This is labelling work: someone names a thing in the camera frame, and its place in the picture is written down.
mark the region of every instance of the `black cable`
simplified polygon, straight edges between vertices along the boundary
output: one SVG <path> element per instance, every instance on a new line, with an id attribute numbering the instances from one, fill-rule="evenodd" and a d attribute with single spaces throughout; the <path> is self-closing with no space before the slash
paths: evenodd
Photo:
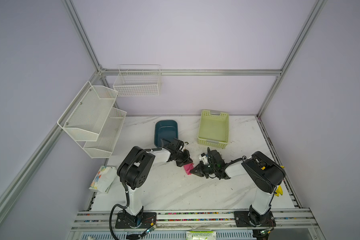
<path id="1" fill-rule="evenodd" d="M 119 217 L 119 214 L 120 214 L 122 211 L 123 211 L 123 210 L 120 210 L 120 211 L 117 213 L 117 217 L 118 217 L 119 219 L 122 219 L 122 220 L 123 220 L 123 219 L 125 219 L 125 217 L 124 217 L 124 218 L 120 218 L 120 217 Z"/>
<path id="2" fill-rule="evenodd" d="M 129 234 L 125 238 L 128 240 L 138 240 L 138 239 L 140 239 L 140 235 L 139 234 Z"/>
<path id="3" fill-rule="evenodd" d="M 261 232 L 262 232 L 261 230 L 257 230 L 258 233 L 253 233 L 252 234 L 253 237 L 255 237 L 255 238 L 263 238 L 263 237 L 269 236 L 270 232 L 272 232 L 275 229 L 275 227 L 273 226 L 272 220 L 267 219 L 267 221 L 269 221 L 269 229 L 263 230 L 263 231 L 266 231 L 263 234 L 261 234 Z"/>
<path id="4" fill-rule="evenodd" d="M 264 181 L 264 182 L 267 182 L 267 183 L 269 183 L 270 185 L 272 185 L 272 186 L 274 187 L 275 191 L 276 191 L 277 185 L 274 185 L 273 183 L 271 183 L 270 181 L 267 181 L 267 180 L 265 180 L 265 179 L 260 179 L 260 180 L 262 180 L 262 181 Z"/>
<path id="5" fill-rule="evenodd" d="M 127 173 L 129 172 L 130 168 L 132 167 L 132 165 L 135 164 L 135 162 L 137 162 L 137 160 L 139 159 L 139 157 L 144 154 L 144 152 L 147 152 L 147 151 L 151 151 L 151 149 L 144 149 L 142 151 L 140 151 L 138 154 L 136 154 L 136 156 L 134 156 L 134 158 L 132 159 L 132 161 L 129 163 L 127 169 L 125 170 L 124 172 L 124 175 L 122 176 L 121 178 L 121 184 L 123 185 L 124 189 L 125 189 L 125 197 L 127 198 L 127 204 L 125 206 L 122 206 L 120 204 L 115 204 L 112 208 L 112 210 L 110 211 L 110 215 L 109 215 L 109 231 L 110 231 L 110 234 L 112 235 L 112 237 L 115 239 L 115 240 L 119 240 L 115 233 L 113 232 L 113 229 L 112 229 L 112 215 L 113 215 L 113 211 L 115 210 L 116 207 L 120 207 L 121 209 L 126 209 L 127 207 L 129 207 L 129 195 L 128 195 L 128 187 L 127 185 L 125 184 L 125 177 L 127 176 Z"/>
<path id="6" fill-rule="evenodd" d="M 212 171 L 213 171 L 213 174 L 215 175 L 215 177 L 210 177 L 209 174 L 208 174 L 208 176 L 211 179 L 216 178 L 216 177 L 219 180 L 222 179 L 223 177 L 221 177 L 220 172 L 219 172 L 218 168 L 216 167 L 217 163 L 215 162 L 215 158 L 212 156 L 211 149 L 209 147 L 207 148 L 207 158 L 208 158 L 208 162 L 212 165 Z"/>
<path id="7" fill-rule="evenodd" d="M 273 197 L 275 196 L 275 194 L 276 194 L 276 189 L 275 189 L 275 191 L 273 192 L 272 199 L 271 199 L 271 201 L 270 201 L 269 203 L 271 203 L 271 202 L 272 202 Z"/>
<path id="8" fill-rule="evenodd" d="M 116 207 L 123 207 L 121 206 L 120 204 L 115 204 L 112 208 L 112 210 L 110 211 L 110 214 L 109 214 L 109 230 L 110 230 L 110 234 L 112 235 L 112 237 L 115 239 L 115 240 L 119 240 L 115 233 L 113 232 L 113 229 L 112 229 L 112 215 L 113 215 L 113 211 L 115 210 Z"/>
<path id="9" fill-rule="evenodd" d="M 229 165 L 232 165 L 232 164 L 234 164 L 234 163 L 236 163 L 236 162 L 239 162 L 239 161 L 244 161 L 246 158 L 247 158 L 246 156 L 242 156 L 241 158 L 238 158 L 238 159 L 236 159 L 236 160 L 233 160 L 233 161 L 227 163 L 227 164 L 221 169 L 220 173 L 219 173 L 218 175 L 216 175 L 216 173 L 215 173 L 215 175 L 219 178 L 219 180 L 222 179 L 222 178 L 225 178 L 225 169 L 226 169 Z"/>

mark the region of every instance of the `yellow tag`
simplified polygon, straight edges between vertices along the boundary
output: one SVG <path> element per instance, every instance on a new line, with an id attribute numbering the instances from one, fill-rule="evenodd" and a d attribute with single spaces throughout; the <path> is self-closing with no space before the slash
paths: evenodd
<path id="1" fill-rule="evenodd" d="M 279 185 L 279 187 L 276 189 L 276 192 L 278 193 L 278 194 L 283 194 L 283 189 L 281 188 L 281 186 Z"/>

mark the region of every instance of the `black mounting bracket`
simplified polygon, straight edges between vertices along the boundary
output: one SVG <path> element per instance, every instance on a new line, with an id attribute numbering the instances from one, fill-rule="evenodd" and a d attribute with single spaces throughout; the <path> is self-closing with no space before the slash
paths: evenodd
<path id="1" fill-rule="evenodd" d="M 151 227 L 151 223 L 156 222 L 156 213 L 155 212 L 143 212 L 142 213 L 142 219 L 141 224 L 137 227 L 134 226 L 134 223 L 132 222 L 132 219 L 129 219 L 128 213 L 125 211 L 120 212 L 117 214 L 116 229 L 123 229 L 123 228 L 144 228 L 147 229 Z"/>
<path id="2" fill-rule="evenodd" d="M 236 227 L 254 227 L 250 224 L 250 211 L 235 211 L 233 215 L 235 216 Z M 258 227 L 272 227 L 276 226 L 273 214 L 271 211 L 268 211 L 263 218 L 265 221 Z"/>
<path id="3" fill-rule="evenodd" d="M 168 162 L 176 161 L 176 165 L 178 167 L 182 167 L 184 165 L 192 163 L 193 161 L 189 155 L 189 151 L 186 149 L 184 151 L 180 150 L 183 149 L 183 147 L 184 147 L 184 142 L 175 137 L 173 138 L 172 142 L 164 145 L 164 148 L 171 153 Z"/>

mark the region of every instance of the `white wire shelf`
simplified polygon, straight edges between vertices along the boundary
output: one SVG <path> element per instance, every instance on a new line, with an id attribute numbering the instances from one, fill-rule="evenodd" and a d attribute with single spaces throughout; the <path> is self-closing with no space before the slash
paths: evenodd
<path id="1" fill-rule="evenodd" d="M 119 65 L 113 88 L 118 96 L 157 96 L 161 90 L 160 65 Z"/>
<path id="2" fill-rule="evenodd" d="M 91 85 L 68 119 L 58 124 L 75 141 L 97 141 L 116 97 L 113 89 Z"/>
<path id="3" fill-rule="evenodd" d="M 116 146 L 127 112 L 111 108 L 97 141 L 87 141 L 82 147 L 91 158 L 109 158 Z"/>

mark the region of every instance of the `blue plastic tray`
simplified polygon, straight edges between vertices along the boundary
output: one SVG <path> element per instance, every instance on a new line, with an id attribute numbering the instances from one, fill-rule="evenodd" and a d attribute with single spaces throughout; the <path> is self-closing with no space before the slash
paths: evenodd
<path id="1" fill-rule="evenodd" d="M 178 138 L 177 122 L 175 120 L 161 120 L 156 123 L 154 139 L 156 147 L 162 147 L 163 143 L 167 143 L 162 139 L 172 141 L 174 137 Z"/>

